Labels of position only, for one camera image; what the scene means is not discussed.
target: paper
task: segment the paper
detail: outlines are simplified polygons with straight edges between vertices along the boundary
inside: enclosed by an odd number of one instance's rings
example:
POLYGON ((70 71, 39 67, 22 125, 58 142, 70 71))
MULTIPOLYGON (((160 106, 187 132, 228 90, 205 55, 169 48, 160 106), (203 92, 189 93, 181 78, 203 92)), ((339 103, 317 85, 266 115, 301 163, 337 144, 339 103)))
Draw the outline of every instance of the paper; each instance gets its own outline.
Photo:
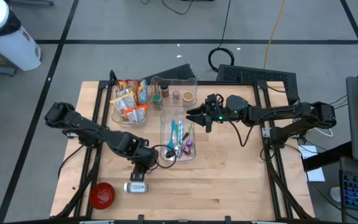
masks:
MULTIPOLYGON (((312 152, 317 152, 316 146, 299 146, 299 150, 302 153, 303 159, 307 159, 311 156, 317 155, 317 153, 312 153, 312 152)), ((322 168, 309 171, 308 177, 309 177, 310 182, 325 182, 326 181, 326 179, 324 178, 322 168)))

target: wooden table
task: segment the wooden table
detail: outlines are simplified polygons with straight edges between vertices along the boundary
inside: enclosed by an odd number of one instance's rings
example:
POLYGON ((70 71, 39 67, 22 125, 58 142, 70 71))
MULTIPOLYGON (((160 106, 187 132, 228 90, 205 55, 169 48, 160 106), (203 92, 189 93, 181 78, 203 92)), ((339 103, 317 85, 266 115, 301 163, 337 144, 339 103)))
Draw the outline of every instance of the wooden table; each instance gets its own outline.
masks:
MULTIPOLYGON (((282 82, 268 82, 278 90, 284 90, 282 82)), ((91 119, 98 82, 83 82, 76 110, 91 119)), ((255 105, 252 86, 199 86, 197 105, 204 102, 208 94, 220 93, 223 97, 239 95, 255 105)), ((102 96, 99 121, 102 117, 105 94, 102 96)), ((269 89, 272 106, 287 105, 284 93, 269 89)), ((148 139, 150 145, 160 144, 160 113, 149 106, 145 128, 122 128, 111 119, 113 107, 109 109, 107 126, 110 129, 130 131, 148 139)), ((286 126, 290 120, 276 121, 276 126, 286 126)), ((237 127, 243 140, 249 130, 242 123, 237 127)), ((129 182, 133 165, 103 146, 98 182, 110 183, 115 191, 114 203, 105 210, 93 210, 92 219, 136 220, 145 215, 146 220, 223 220, 230 215, 232 220, 274 220, 272 197, 265 162, 259 157, 262 138, 259 127, 255 127, 245 147, 240 147, 235 130, 229 123, 213 124, 211 133, 205 128, 195 127, 197 156, 190 162, 178 162, 171 169, 156 169, 147 174, 149 184, 146 194, 125 194, 123 185, 129 182)), ((287 144, 298 147, 289 139, 287 144)), ((69 139, 65 157, 79 146, 77 139, 69 139)), ((299 204, 314 216, 299 152, 291 148, 281 150, 282 161, 290 192, 299 204)), ((78 188, 85 150, 70 159, 62 169, 58 181, 51 215, 62 210, 78 188)), ((282 194, 277 187, 282 217, 285 207, 282 194)), ((85 214, 89 191, 84 193, 81 214, 85 214)))

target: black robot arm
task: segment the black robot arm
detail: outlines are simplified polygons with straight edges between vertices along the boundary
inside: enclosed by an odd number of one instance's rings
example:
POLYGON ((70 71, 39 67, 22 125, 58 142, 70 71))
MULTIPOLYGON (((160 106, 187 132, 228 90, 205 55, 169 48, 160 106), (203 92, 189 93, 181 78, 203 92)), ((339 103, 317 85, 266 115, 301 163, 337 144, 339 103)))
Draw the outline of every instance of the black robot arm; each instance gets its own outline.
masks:
POLYGON ((96 147, 104 142, 118 156, 135 164, 131 181, 143 181, 144 174, 156 165, 158 151, 149 148, 149 141, 122 131, 111 131, 82 117, 69 103, 54 103, 45 116, 46 125, 78 135, 80 144, 96 147))
POLYGON ((291 106, 261 108, 251 106, 240 96, 231 95, 223 107, 223 97, 208 95, 200 107, 187 111, 187 119, 206 127, 206 132, 212 130, 212 122, 241 121, 246 126, 255 126, 265 121, 280 119, 298 119, 283 128, 274 127, 264 129, 264 137, 270 139, 273 147, 283 148, 290 136, 301 136, 311 128, 328 129, 336 125, 334 107, 326 103, 300 103, 291 106))

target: concrete floor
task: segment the concrete floor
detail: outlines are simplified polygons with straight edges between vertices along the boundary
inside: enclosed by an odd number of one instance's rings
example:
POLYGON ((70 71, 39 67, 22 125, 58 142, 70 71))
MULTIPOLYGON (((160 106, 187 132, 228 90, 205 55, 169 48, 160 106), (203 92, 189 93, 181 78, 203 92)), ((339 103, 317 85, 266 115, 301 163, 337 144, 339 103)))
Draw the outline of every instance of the concrete floor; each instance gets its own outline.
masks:
MULTIPOLYGON (((58 49, 74 0, 48 4, 13 2, 12 10, 40 44, 43 61, 39 68, 0 75, 0 206, 30 122, 58 49)), ((178 11, 188 2, 165 0, 178 11)), ((358 0, 347 0, 358 25, 358 0)), ((194 2, 188 14, 180 16, 159 0, 143 5, 140 0, 79 0, 68 40, 163 40, 220 39, 228 0, 194 2)), ((267 40, 280 10, 277 0, 232 0, 225 39, 267 40)), ((338 0, 287 0, 275 34, 277 40, 357 40, 345 10, 338 0)), ((274 44, 267 68, 295 72, 302 101, 332 102, 346 94, 345 78, 358 75, 358 44, 274 44)), ((189 63, 201 80, 215 80, 207 56, 217 44, 66 44, 63 46, 29 153, 14 192, 5 222, 47 218, 56 184, 57 169, 67 143, 60 131, 44 125, 43 116, 55 101, 76 104, 81 82, 106 80, 110 69, 118 78, 141 78, 189 63)), ((224 44, 236 57, 236 65, 262 68, 265 44, 224 44)), ((227 55, 216 53, 215 65, 229 63, 227 55)), ((334 137, 316 132, 308 139, 331 148, 350 140, 346 107, 336 111, 334 137)), ((339 185, 337 164, 325 167, 326 182, 311 183, 324 194, 339 185)), ((312 188, 316 216, 341 221, 340 212, 312 188)))

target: trash can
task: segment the trash can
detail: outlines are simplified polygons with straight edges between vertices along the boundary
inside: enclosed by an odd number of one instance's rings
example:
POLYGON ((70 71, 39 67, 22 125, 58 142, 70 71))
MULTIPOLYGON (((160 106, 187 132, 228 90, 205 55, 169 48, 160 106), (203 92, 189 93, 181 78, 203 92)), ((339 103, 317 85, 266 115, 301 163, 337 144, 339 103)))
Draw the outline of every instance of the trash can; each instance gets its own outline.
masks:
POLYGON ((23 71, 41 64, 41 48, 4 0, 0 0, 0 54, 23 71))

